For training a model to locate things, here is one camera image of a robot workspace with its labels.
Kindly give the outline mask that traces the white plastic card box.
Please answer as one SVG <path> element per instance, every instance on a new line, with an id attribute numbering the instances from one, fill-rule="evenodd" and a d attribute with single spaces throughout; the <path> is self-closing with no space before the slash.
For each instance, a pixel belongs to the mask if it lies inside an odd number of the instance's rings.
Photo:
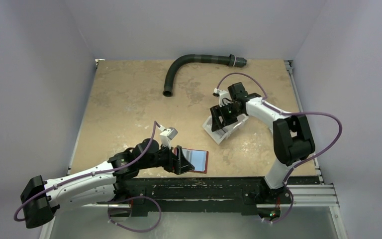
<path id="1" fill-rule="evenodd" d="M 216 144 L 220 145 L 223 141 L 228 139 L 235 131 L 242 128 L 246 121 L 249 119 L 248 116 L 241 115 L 238 118 L 238 121 L 225 126 L 222 129 L 217 131 L 211 131 L 212 127 L 212 116 L 209 116 L 206 121 L 203 123 L 202 127 L 207 132 L 207 134 L 216 142 Z"/>

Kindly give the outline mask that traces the red card holder wallet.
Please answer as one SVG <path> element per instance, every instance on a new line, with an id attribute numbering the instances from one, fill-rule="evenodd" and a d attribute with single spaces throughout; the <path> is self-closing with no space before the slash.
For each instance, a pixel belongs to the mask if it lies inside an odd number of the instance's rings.
<path id="1" fill-rule="evenodd" d="M 207 173 L 209 152 L 204 150 L 193 149 L 192 165 L 194 166 L 193 173 Z"/>

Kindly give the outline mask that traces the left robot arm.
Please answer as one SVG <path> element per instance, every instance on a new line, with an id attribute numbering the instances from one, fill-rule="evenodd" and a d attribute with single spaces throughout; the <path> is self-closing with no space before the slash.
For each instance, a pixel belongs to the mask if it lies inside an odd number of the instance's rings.
<path id="1" fill-rule="evenodd" d="M 14 219 L 32 229 L 50 222 L 61 207 L 111 200 L 124 203 L 128 190 L 122 182 L 136 177 L 142 169 L 157 167 L 176 175 L 194 170 L 181 146 L 171 148 L 147 138 L 88 170 L 57 179 L 32 177 L 20 195 L 21 208 L 16 211 L 22 211 L 24 217 L 15 215 Z"/>

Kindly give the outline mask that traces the white VIP card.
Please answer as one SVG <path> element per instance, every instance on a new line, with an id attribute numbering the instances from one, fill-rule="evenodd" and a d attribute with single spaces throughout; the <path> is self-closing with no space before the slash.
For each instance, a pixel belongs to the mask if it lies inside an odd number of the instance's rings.
<path id="1" fill-rule="evenodd" d="M 183 149 L 182 149 L 182 153 L 183 153 L 185 159 L 186 159 L 190 164 L 192 164 L 192 154 L 193 154 L 193 150 L 192 150 L 192 149 L 185 149 L 185 148 L 183 148 Z"/>

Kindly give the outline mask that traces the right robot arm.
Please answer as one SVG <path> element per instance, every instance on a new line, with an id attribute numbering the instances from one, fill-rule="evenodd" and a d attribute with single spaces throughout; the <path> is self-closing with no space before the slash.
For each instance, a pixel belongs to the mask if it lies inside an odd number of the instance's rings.
<path id="1" fill-rule="evenodd" d="M 307 118 L 293 116 L 257 93 L 249 94 L 241 82 L 226 91 L 216 88 L 213 95 L 219 98 L 219 103 L 210 108 L 211 115 L 203 128 L 217 144 L 241 128 L 249 117 L 260 120 L 271 130 L 276 160 L 264 177 L 259 195 L 264 202 L 272 202 L 279 196 L 278 189 L 285 185 L 291 168 L 315 151 Z"/>

